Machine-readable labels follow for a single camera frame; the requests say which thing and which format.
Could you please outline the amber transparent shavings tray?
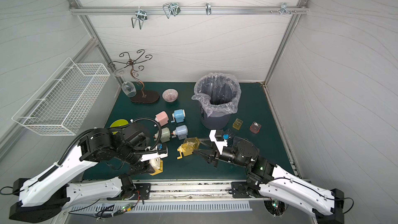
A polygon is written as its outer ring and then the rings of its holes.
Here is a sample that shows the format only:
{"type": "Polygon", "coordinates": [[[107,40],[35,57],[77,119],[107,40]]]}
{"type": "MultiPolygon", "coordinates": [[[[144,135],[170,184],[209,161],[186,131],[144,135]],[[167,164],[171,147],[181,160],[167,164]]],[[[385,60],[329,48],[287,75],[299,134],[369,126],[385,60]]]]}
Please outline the amber transparent shavings tray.
{"type": "Polygon", "coordinates": [[[183,144],[187,144],[189,146],[193,146],[196,149],[200,146],[200,141],[198,138],[187,138],[184,140],[183,144]]]}

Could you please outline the small yellow pencil sharpener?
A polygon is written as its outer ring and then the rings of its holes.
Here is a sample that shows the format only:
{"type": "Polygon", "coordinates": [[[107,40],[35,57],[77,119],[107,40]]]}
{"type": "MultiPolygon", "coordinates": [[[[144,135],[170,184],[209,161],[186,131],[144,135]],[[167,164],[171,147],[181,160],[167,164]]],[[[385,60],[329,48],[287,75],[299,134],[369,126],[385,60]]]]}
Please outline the small yellow pencil sharpener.
{"type": "Polygon", "coordinates": [[[151,159],[149,163],[153,169],[153,172],[150,173],[151,176],[155,176],[163,172],[163,160],[160,158],[151,159]]]}

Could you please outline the yellow white pencil sharpener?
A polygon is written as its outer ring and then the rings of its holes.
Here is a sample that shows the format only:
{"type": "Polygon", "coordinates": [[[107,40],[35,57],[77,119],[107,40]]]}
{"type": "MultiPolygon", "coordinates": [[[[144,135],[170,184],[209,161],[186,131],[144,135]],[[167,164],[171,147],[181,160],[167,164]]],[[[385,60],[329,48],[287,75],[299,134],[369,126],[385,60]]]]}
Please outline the yellow white pencil sharpener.
{"type": "Polygon", "coordinates": [[[189,146],[187,144],[180,145],[177,148],[177,151],[179,152],[179,157],[177,157],[177,160],[182,159],[183,157],[192,155],[194,150],[195,150],[195,148],[193,146],[189,146]]]}

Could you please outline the yellow transparent shavings tray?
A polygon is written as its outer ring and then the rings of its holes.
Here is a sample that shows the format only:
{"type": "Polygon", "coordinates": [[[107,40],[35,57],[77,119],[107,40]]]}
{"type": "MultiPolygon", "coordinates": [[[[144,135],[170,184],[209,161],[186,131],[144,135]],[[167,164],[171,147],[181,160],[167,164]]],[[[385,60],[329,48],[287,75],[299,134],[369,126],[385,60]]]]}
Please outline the yellow transparent shavings tray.
{"type": "Polygon", "coordinates": [[[243,125],[243,121],[241,119],[236,118],[236,120],[233,122],[232,127],[235,130],[240,130],[242,125],[243,125]]]}

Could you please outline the light blue pencil sharpener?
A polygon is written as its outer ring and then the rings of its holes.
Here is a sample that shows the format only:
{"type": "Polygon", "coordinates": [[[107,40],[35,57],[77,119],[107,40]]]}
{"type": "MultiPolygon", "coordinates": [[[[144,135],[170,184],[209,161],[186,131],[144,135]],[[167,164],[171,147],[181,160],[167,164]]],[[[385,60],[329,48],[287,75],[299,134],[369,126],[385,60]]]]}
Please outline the light blue pencil sharpener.
{"type": "Polygon", "coordinates": [[[175,110],[172,113],[172,117],[173,117],[172,123],[182,123],[182,122],[184,122],[184,119],[186,117],[185,110],[184,109],[175,110]]]}

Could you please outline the grey green pencil sharpener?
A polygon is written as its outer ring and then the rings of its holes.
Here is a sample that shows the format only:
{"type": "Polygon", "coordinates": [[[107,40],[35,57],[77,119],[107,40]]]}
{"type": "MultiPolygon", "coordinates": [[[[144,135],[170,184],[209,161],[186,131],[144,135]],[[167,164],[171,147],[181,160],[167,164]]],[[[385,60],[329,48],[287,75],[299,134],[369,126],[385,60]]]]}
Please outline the grey green pencil sharpener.
{"type": "Polygon", "coordinates": [[[170,132],[169,128],[162,128],[161,131],[162,131],[162,133],[161,133],[161,136],[160,136],[160,142],[161,143],[166,143],[166,142],[170,141],[171,132],[170,132]]]}

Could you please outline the pink pencil sharpener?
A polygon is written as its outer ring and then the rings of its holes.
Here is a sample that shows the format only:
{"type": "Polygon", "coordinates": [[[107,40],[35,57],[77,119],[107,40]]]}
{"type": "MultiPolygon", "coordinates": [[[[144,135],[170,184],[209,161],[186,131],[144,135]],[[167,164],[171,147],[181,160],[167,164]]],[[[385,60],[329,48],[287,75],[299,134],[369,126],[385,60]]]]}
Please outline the pink pencil sharpener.
{"type": "Polygon", "coordinates": [[[160,126],[164,126],[164,125],[168,124],[169,117],[165,111],[162,111],[162,112],[156,114],[155,120],[160,124],[160,126]]]}

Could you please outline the red transparent shavings tray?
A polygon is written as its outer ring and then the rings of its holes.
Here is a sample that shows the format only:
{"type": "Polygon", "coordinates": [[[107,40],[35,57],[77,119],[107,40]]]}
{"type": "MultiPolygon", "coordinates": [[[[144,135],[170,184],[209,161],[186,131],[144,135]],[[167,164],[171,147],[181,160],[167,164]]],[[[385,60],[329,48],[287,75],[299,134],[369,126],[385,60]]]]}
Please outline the red transparent shavings tray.
{"type": "Polygon", "coordinates": [[[258,134],[261,130],[262,125],[257,123],[257,122],[253,122],[252,125],[250,126],[250,131],[254,134],[258,134]]]}

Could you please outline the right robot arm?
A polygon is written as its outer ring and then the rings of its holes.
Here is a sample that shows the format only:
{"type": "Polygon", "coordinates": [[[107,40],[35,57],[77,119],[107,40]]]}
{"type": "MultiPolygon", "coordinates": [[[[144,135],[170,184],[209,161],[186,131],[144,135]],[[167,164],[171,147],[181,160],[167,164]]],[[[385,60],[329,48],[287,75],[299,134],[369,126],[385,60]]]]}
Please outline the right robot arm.
{"type": "Polygon", "coordinates": [[[233,198],[265,198],[266,210],[282,216],[288,206],[314,218],[319,224],[343,224],[347,199],[339,189],[323,189],[296,177],[281,166],[269,162],[260,150],[246,139],[226,134],[202,140],[204,149],[194,150],[208,164],[232,164],[246,171],[245,182],[231,183],[233,198]]]}

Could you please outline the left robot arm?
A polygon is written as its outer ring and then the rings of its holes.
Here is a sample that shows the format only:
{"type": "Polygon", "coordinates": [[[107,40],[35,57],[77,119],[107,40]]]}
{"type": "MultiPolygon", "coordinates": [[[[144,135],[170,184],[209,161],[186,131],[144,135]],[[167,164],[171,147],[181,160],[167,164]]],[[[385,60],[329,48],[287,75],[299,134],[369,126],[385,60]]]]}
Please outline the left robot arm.
{"type": "Polygon", "coordinates": [[[142,118],[118,127],[86,130],[51,167],[35,177],[16,180],[11,195],[19,200],[10,207],[9,219],[36,224],[90,200],[138,198],[139,190],[130,176],[154,173],[150,162],[168,156],[168,148],[159,138],[149,144],[151,135],[140,121],[142,118]],[[93,183],[72,182],[87,169],[113,158],[127,164],[129,171],[93,183]]]}

